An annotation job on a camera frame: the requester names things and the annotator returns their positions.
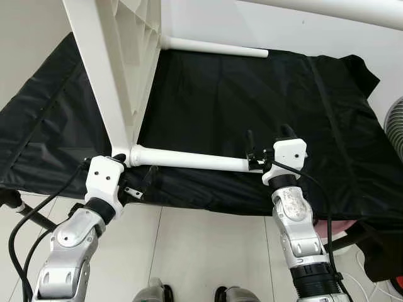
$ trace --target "white metal tube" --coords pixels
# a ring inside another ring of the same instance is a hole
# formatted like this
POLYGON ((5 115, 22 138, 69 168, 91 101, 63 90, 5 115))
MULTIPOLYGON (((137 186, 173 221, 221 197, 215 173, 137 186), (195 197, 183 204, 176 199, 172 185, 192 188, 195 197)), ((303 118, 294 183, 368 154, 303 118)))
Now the white metal tube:
POLYGON ((241 0, 403 30, 401 0, 241 0))
POLYGON ((161 36, 162 49, 178 49, 190 52, 222 53, 224 55, 242 55, 245 57, 267 58, 269 51, 249 47, 240 47, 203 41, 194 41, 171 36, 161 36))
POLYGON ((161 165, 166 167, 262 173, 262 170, 249 171, 246 159, 159 150, 145 148, 141 145, 135 145, 132 148, 130 164, 132 166, 161 165))
POLYGON ((112 155, 129 156, 133 116, 120 42, 110 1, 63 0, 99 112, 108 133, 112 155))

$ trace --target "black cable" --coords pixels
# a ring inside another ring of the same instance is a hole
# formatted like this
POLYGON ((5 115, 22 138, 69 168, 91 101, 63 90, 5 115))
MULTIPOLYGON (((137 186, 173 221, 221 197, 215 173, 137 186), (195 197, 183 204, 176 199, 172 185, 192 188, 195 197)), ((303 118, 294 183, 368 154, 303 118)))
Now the black cable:
MULTIPOLYGON (((50 233, 52 233, 53 230, 47 230, 46 232, 44 232, 43 234, 41 234, 37 240, 35 241, 35 243, 32 245, 30 251, 28 252, 28 255, 26 256, 25 259, 25 263, 24 263, 24 273, 25 275, 28 275, 28 268, 30 266, 30 262, 31 262, 31 258, 33 256, 33 253, 35 252, 35 250, 37 249, 39 243, 50 233)), ((22 284, 23 287, 23 302, 29 302, 28 300, 28 296, 26 295, 26 291, 24 288, 24 285, 22 284)))
MULTIPOLYGON (((322 185, 319 183, 319 181, 317 181, 316 179, 314 179, 312 176, 310 176, 309 174, 305 173, 304 171, 299 171, 296 170, 292 167, 289 167, 287 165, 281 164, 279 162, 276 162, 275 160, 273 160, 271 162, 274 165, 277 165, 278 167, 281 167, 283 169, 286 169, 290 172, 296 173, 300 176, 305 177, 306 179, 310 180, 311 182, 313 182, 322 192, 322 195, 325 199, 325 203, 326 203, 326 210, 327 210, 327 252, 329 254, 329 262, 330 262, 330 266, 332 267, 333 271, 335 274, 337 274, 339 276, 339 273, 336 269, 336 265, 334 263, 334 255, 333 255, 333 245, 332 245, 332 208, 331 208, 331 202, 329 199, 329 195, 327 194, 326 190, 322 187, 322 185)), ((340 286, 341 291, 346 294, 348 296, 348 299, 350 300, 350 302, 353 302, 353 299, 351 298, 350 294, 348 293, 346 287, 344 286, 343 282, 341 281, 341 278, 338 277, 338 284, 340 286)))
POLYGON ((10 237, 8 239, 8 252, 11 258, 11 261, 14 265, 15 270, 17 271, 19 277, 21 278, 21 282, 23 284, 23 287, 25 288, 25 293, 29 299, 29 301, 32 300, 32 287, 31 284, 24 272, 24 270, 21 267, 21 264, 18 262, 18 258, 15 252, 15 246, 14 246, 14 241, 15 237, 20 230, 20 228, 26 223, 32 215, 34 215, 36 212, 40 211, 44 206, 46 206, 49 202, 51 202, 57 195, 59 195, 65 188, 67 188, 71 182, 76 178, 80 170, 82 169, 83 164, 80 164, 77 169, 74 171, 74 173, 70 176, 70 178, 65 182, 65 184, 56 192, 50 195, 48 198, 46 198, 44 201, 42 201, 38 206, 32 209, 25 217, 23 217, 19 223, 14 227, 13 231, 11 231, 10 237))

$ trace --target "white wall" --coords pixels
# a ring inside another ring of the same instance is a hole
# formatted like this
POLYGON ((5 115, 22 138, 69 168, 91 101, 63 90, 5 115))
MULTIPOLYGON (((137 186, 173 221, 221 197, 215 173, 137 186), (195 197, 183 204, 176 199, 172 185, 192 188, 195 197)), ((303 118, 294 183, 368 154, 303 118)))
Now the white wall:
POLYGON ((0 1, 0 108, 70 30, 61 0, 0 1))
POLYGON ((162 31, 307 55, 359 55, 381 80, 369 102, 382 126, 403 96, 403 31, 235 0, 162 0, 162 31))

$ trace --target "fan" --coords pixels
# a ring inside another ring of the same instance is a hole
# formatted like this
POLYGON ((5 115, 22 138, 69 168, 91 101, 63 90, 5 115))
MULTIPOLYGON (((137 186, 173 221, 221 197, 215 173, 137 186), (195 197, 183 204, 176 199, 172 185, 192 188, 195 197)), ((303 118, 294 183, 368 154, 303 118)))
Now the fan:
POLYGON ((390 107, 385 119, 385 133, 403 161, 403 97, 390 107))

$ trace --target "tiled floor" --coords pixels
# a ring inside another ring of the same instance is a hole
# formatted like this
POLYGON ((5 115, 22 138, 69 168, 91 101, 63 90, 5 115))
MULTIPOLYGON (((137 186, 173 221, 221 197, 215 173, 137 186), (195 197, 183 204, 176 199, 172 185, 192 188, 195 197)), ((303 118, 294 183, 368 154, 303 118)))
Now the tiled floor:
MULTIPOLYGON (((43 196, 25 194, 30 205, 43 196)), ((75 199, 57 198, 43 209, 54 221, 66 218, 75 199)), ((21 283, 9 260, 7 240, 20 219, 0 208, 2 279, 0 301, 21 301, 21 283)), ((16 242, 22 259, 40 227, 25 226, 16 242)), ((370 294, 373 284, 356 261, 358 249, 336 257, 338 269, 355 277, 370 294)), ((48 239, 40 244, 28 277, 36 275, 48 253, 48 239)), ((158 276, 173 287, 176 302, 212 302, 217 286, 238 285, 252 290, 261 302, 296 301, 297 295, 270 217, 235 216, 202 210, 161 208, 131 204, 120 220, 113 221, 99 240, 91 260, 87 302, 131 301, 150 277, 158 276)), ((355 302, 365 301, 359 287, 346 276, 345 285, 355 302)), ((376 292, 371 301, 395 301, 376 292)))

